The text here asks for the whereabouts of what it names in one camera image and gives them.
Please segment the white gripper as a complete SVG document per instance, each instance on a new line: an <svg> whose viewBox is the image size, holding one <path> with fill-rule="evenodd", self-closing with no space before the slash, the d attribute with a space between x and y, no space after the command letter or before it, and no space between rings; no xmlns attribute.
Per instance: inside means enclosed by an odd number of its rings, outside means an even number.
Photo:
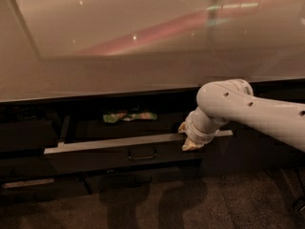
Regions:
<svg viewBox="0 0 305 229"><path fill-rule="evenodd" d="M179 133L185 133L186 139L182 146L183 151L198 150L208 144L217 134L220 126L206 114L192 111L178 128Z"/></svg>

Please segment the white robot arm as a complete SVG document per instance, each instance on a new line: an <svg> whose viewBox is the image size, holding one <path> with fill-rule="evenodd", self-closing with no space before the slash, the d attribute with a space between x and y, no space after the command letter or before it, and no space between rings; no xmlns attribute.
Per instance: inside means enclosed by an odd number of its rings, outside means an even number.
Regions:
<svg viewBox="0 0 305 229"><path fill-rule="evenodd" d="M254 96L242 79L203 85L196 95L197 107L178 131L186 135L184 151L210 143L230 121L247 125L298 150L305 151L305 105Z"/></svg>

